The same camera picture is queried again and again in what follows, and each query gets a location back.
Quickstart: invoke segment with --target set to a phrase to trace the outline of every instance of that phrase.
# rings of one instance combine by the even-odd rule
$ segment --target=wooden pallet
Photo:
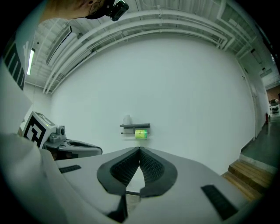
[[[235,185],[248,201],[251,202],[252,200],[261,198],[262,195],[259,192],[254,190],[248,184],[244,183],[238,177],[234,176],[232,173],[226,172],[225,174],[223,174],[223,177],[226,178],[230,183]]]
[[[244,161],[234,162],[228,171],[261,194],[266,191],[273,179],[271,173]]]

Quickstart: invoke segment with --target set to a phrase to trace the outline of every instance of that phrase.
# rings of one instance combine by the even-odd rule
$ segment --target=camera
[[[102,16],[109,16],[113,21],[118,21],[119,18],[129,9],[129,6],[124,1],[120,0],[114,4],[114,0],[108,0],[104,5],[93,15],[88,15],[87,19],[98,19]]]

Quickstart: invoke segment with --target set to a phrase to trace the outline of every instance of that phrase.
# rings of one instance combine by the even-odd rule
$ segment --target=white wall
[[[150,123],[148,140],[119,125]],[[146,146],[199,161],[218,174],[254,137],[252,98],[233,55],[188,38],[150,37],[90,59],[52,96],[68,138],[104,153]]]
[[[32,106],[26,113],[25,122],[21,124],[21,129],[24,129],[26,121],[28,120],[32,111],[42,113],[47,118],[51,119],[51,95],[43,94],[43,89],[33,85],[24,84],[23,93],[31,100]]]
[[[257,129],[256,137],[262,130],[262,127],[266,121],[266,113],[269,112],[268,97],[265,86],[261,77],[259,76],[259,68],[261,67],[254,56],[248,53],[240,61],[243,67],[247,70],[247,78],[252,87],[253,95],[256,103],[256,113],[257,113]]]

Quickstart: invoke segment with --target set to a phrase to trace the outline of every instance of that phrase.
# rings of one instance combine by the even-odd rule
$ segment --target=fluorescent light
[[[31,70],[31,64],[32,64],[33,56],[34,56],[34,50],[31,50],[30,51],[30,57],[29,57],[29,64],[28,64],[27,75],[30,75],[30,70]]]

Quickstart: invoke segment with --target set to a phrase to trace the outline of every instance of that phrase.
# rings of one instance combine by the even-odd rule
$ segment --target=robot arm
[[[32,112],[24,127],[24,137],[33,141],[38,148],[57,151],[59,159],[82,158],[101,155],[102,149],[98,146],[66,138],[65,127],[57,126],[43,114]]]

